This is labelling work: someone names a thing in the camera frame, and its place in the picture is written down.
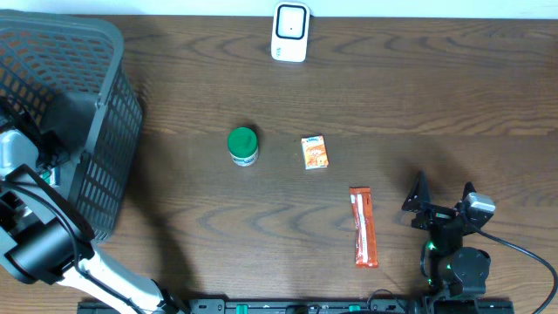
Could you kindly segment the orange small carton box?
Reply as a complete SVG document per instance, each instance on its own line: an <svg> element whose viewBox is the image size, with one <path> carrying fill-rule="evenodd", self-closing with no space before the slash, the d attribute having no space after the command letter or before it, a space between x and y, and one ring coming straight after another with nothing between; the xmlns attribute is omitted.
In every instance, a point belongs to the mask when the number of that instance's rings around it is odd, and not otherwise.
<svg viewBox="0 0 558 314"><path fill-rule="evenodd" d="M301 146L306 170L326 168L329 166L329 157L322 135L302 138Z"/></svg>

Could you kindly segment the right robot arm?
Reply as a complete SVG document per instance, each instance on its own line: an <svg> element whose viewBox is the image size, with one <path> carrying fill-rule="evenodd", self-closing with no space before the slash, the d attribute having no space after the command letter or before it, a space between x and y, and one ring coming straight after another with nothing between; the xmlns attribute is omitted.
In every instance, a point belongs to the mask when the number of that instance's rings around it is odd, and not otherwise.
<svg viewBox="0 0 558 314"><path fill-rule="evenodd" d="M420 270L429 291L410 304L410 313L478 313L477 298L486 293L491 257L486 251L466 247L465 236L483 227L495 211L492 198L464 186L462 198L448 208L431 202L424 172L417 174L402 209L415 217L411 226L425 230Z"/></svg>

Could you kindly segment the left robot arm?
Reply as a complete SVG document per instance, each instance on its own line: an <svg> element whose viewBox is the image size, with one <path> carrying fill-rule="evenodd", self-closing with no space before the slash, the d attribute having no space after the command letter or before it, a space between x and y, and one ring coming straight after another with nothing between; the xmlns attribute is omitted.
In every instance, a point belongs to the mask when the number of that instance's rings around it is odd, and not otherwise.
<svg viewBox="0 0 558 314"><path fill-rule="evenodd" d="M107 255L88 221L43 173L69 158L54 132L1 99L1 265L26 284L81 290L119 313L188 313L187 304Z"/></svg>

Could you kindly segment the white green medicine box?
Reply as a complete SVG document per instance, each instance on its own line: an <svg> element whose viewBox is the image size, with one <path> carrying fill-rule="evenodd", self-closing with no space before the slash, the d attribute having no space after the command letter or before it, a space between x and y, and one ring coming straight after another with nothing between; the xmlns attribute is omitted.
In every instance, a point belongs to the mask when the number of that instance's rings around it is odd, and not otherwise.
<svg viewBox="0 0 558 314"><path fill-rule="evenodd" d="M44 170L40 174L41 178L51 187L58 187L60 185L60 168L53 167L48 170Z"/></svg>

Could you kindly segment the green lid jar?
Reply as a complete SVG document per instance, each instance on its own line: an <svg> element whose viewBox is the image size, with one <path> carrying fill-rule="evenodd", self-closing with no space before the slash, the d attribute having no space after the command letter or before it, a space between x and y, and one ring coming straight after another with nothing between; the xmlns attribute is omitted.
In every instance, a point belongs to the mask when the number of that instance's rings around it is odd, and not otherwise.
<svg viewBox="0 0 558 314"><path fill-rule="evenodd" d="M237 166L248 167L254 164L259 156L255 132L244 126L234 129L228 136L228 151Z"/></svg>

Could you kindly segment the red orange snack bar wrapper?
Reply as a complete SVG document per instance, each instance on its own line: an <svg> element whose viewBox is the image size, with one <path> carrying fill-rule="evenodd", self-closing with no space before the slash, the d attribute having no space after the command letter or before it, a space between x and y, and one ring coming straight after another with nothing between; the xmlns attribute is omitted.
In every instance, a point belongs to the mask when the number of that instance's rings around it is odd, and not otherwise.
<svg viewBox="0 0 558 314"><path fill-rule="evenodd" d="M359 268L379 267L371 188L350 188L350 203L355 220L355 264Z"/></svg>

